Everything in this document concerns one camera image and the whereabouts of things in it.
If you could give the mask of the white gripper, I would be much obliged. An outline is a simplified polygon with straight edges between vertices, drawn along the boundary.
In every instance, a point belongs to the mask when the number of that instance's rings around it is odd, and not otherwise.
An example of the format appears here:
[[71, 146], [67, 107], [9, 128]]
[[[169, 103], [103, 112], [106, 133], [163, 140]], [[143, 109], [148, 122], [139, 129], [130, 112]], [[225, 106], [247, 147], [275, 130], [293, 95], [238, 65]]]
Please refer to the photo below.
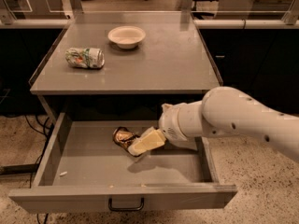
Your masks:
[[188, 139], [179, 127], [178, 112], [183, 104], [162, 104], [163, 113], [159, 118], [159, 129], [153, 127], [144, 131], [140, 137], [128, 147], [128, 152], [139, 156], [149, 150], [161, 147], [167, 141], [176, 148], [196, 150], [193, 139]]

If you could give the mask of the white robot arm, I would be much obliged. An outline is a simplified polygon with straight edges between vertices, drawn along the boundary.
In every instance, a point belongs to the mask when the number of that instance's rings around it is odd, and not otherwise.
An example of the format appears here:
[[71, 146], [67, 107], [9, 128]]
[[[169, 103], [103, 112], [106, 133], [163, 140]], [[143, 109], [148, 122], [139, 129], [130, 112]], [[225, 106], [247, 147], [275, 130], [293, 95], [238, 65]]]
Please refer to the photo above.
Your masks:
[[231, 87], [212, 89], [201, 101], [164, 104], [158, 127], [142, 133], [128, 152], [139, 156], [165, 142], [184, 147], [195, 137], [237, 134], [265, 142], [299, 162], [299, 118], [273, 110]]

